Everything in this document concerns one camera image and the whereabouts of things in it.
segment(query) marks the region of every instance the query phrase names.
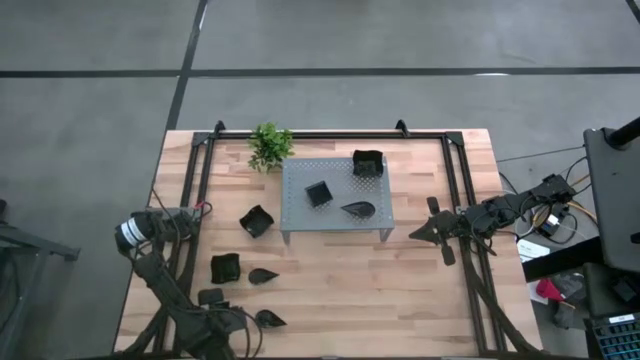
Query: black clamp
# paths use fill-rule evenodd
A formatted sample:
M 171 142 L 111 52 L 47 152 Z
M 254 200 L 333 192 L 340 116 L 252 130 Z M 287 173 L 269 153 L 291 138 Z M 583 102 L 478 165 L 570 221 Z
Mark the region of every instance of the black clamp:
M 396 130 L 402 131 L 402 137 L 405 139 L 411 137 L 411 133 L 407 128 L 407 124 L 404 123 L 404 120 L 398 120 L 398 122 L 396 123 Z

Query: potted plant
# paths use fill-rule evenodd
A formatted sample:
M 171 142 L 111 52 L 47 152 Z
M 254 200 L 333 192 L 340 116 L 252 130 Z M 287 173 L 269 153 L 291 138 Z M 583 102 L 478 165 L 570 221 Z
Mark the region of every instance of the potted plant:
M 282 167 L 282 159 L 293 155 L 292 141 L 293 134 L 287 129 L 277 130 L 270 122 L 258 125 L 249 138 L 249 147 L 254 151 L 249 167 L 267 174 L 273 168 Z

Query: platform leg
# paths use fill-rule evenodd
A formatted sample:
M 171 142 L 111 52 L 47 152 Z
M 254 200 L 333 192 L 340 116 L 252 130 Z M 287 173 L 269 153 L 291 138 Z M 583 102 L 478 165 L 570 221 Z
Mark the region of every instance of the platform leg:
M 284 240 L 284 244 L 289 246 L 289 244 L 291 243 L 291 233 L 288 231 L 281 231 L 282 232 L 282 240 Z
M 393 231 L 393 228 L 391 228 L 391 229 L 380 229 L 378 231 L 380 232 L 380 242 L 387 242 L 387 239 L 389 238 L 389 235 L 391 235 L 391 232 Z

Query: black leaf-shaped object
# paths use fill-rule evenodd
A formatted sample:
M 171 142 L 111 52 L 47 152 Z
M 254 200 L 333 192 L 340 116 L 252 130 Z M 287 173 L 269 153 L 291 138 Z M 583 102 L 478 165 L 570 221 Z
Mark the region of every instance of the black leaf-shaped object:
M 341 207 L 341 209 L 351 215 L 361 218 L 368 218 L 376 213 L 376 207 L 368 201 L 358 201 L 353 204 L 345 205 Z
M 256 322 L 258 323 L 258 326 L 263 329 L 287 325 L 284 320 L 280 319 L 278 315 L 274 314 L 271 310 L 258 311 L 256 314 Z
M 253 285 L 264 284 L 267 281 L 278 277 L 280 274 L 276 274 L 273 271 L 267 269 L 253 269 L 249 273 L 249 282 Z

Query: gray metal platform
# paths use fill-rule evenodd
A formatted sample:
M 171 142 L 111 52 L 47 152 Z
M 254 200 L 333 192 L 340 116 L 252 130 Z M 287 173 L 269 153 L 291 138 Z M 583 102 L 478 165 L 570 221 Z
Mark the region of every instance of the gray metal platform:
M 285 159 L 282 164 L 282 208 L 280 230 L 287 245 L 291 232 L 379 230 L 386 241 L 395 227 L 387 160 L 381 177 L 353 175 L 351 158 Z M 305 188 L 325 181 L 333 200 L 311 205 Z M 340 207 L 368 201 L 376 208 L 367 219 L 355 217 Z

